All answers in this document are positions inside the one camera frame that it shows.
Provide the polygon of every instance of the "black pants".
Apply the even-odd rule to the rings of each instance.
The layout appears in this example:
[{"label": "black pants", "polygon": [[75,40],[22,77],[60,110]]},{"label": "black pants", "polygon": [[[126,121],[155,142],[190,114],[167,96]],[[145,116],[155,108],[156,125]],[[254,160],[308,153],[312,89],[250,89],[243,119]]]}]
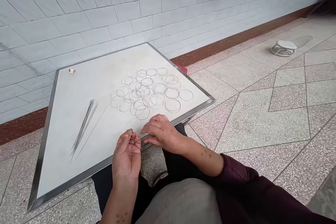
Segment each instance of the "black pants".
[{"label": "black pants", "polygon": [[[175,128],[182,135],[187,135],[182,123],[176,125]],[[188,159],[177,154],[172,154],[164,149],[162,149],[162,151],[166,160],[168,176],[159,180],[153,188],[148,185],[148,182],[144,177],[139,176],[139,188],[135,200],[132,223],[135,223],[139,219],[139,217],[148,207],[155,194],[166,185],[188,178],[197,178],[206,182],[208,182],[209,180],[209,177],[202,173]],[[100,212],[101,214],[103,214],[107,200],[113,187],[112,165],[109,165],[94,174],[92,176],[92,180],[95,184],[94,188],[98,196]]]}]

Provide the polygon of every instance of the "metal table frame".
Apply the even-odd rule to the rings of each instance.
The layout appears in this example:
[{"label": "metal table frame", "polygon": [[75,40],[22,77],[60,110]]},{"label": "metal table frame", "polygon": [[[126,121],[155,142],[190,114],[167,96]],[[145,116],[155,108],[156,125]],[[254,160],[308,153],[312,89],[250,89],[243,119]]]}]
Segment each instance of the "metal table frame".
[{"label": "metal table frame", "polygon": [[[188,75],[186,75],[181,69],[179,69],[177,66],[175,66],[168,58],[166,58],[162,53],[160,53],[151,44],[149,44],[148,42],[147,43],[142,43],[142,44],[148,44],[159,55],[161,55],[172,66],[174,66],[180,73],[182,73],[186,78],[188,78],[206,96],[209,97],[209,100],[203,102],[202,104],[198,105],[197,107],[193,108],[192,110],[188,111],[187,113],[185,113],[185,114],[179,116],[178,118],[174,119],[173,121],[171,121],[171,124],[177,125],[180,122],[186,121],[188,118],[191,118],[192,116],[194,116],[200,110],[210,106],[212,103],[215,102],[215,99],[208,92],[206,92],[200,85],[198,85],[196,82],[194,82]],[[99,57],[96,57],[96,58],[107,57],[108,55],[103,55],[103,56],[99,56]],[[83,62],[91,61],[91,60],[94,60],[96,58],[89,59],[89,60],[86,60],[86,61],[83,61]],[[58,72],[59,72],[59,70],[62,70],[64,68],[58,69],[56,71],[56,74],[55,74],[54,84],[53,84],[52,92],[51,92],[51,96],[50,96],[47,118],[46,118],[46,122],[45,122],[44,129],[43,129],[42,141],[41,141],[40,150],[39,150],[38,158],[37,158],[37,164],[36,164],[36,168],[35,168],[33,185],[31,187],[30,197],[29,197],[29,201],[28,201],[28,209],[27,209],[28,212],[33,211],[34,209],[38,208],[42,204],[48,202],[49,200],[51,200],[51,199],[57,197],[58,195],[60,195],[61,193],[65,192],[69,188],[77,185],[78,183],[84,181],[87,178],[90,178],[93,174],[95,174],[96,172],[100,171],[101,169],[105,168],[106,166],[108,166],[112,163],[112,156],[110,156],[110,157],[106,158],[105,160],[101,161],[100,163],[94,165],[90,169],[82,172],[81,174],[73,177],[72,179],[68,180],[67,182],[63,183],[62,185],[60,185],[60,186],[56,187],[55,189],[51,190],[50,192],[48,192],[48,193],[44,194],[43,196],[37,198],[37,190],[38,190],[38,187],[39,187],[41,170],[42,170],[42,163],[43,163],[43,157],[44,157],[44,151],[45,151],[46,143],[47,143],[47,136],[48,136],[48,130],[49,130],[49,125],[50,125],[51,111],[53,109],[52,107],[53,107],[53,103],[54,103]]]}]

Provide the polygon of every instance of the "hand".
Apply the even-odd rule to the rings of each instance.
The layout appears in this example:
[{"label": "hand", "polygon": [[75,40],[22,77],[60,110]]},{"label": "hand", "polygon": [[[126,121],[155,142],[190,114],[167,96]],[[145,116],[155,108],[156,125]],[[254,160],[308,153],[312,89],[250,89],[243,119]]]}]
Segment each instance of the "hand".
[{"label": "hand", "polygon": [[189,149],[188,137],[180,134],[165,115],[157,114],[146,123],[141,134],[149,133],[155,137],[148,137],[145,142],[161,146],[166,151],[183,155]]},{"label": "hand", "polygon": [[118,139],[112,158],[113,187],[115,184],[138,184],[141,167],[141,140],[132,129]]}]

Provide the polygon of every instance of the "white tile wall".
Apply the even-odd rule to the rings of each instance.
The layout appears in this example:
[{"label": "white tile wall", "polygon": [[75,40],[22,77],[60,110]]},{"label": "white tile wall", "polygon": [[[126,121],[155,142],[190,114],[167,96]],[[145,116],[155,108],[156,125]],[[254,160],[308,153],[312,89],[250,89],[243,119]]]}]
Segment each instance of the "white tile wall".
[{"label": "white tile wall", "polygon": [[47,106],[58,68],[143,42],[173,58],[317,1],[0,0],[0,42],[38,73],[0,47],[0,123]]}]

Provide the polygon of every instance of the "floor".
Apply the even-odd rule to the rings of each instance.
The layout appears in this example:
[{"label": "floor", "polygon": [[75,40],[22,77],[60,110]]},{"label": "floor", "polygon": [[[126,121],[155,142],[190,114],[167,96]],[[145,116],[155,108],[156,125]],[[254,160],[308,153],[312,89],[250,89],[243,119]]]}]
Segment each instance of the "floor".
[{"label": "floor", "polygon": [[[304,35],[313,39],[290,57],[268,51],[277,40]],[[186,132],[336,218],[335,63],[336,17],[314,16],[190,65],[191,78],[216,102]],[[101,216],[92,181],[26,213],[41,136],[42,129],[0,146],[0,223],[95,223]],[[142,153],[150,183],[164,170],[159,148]]]}]

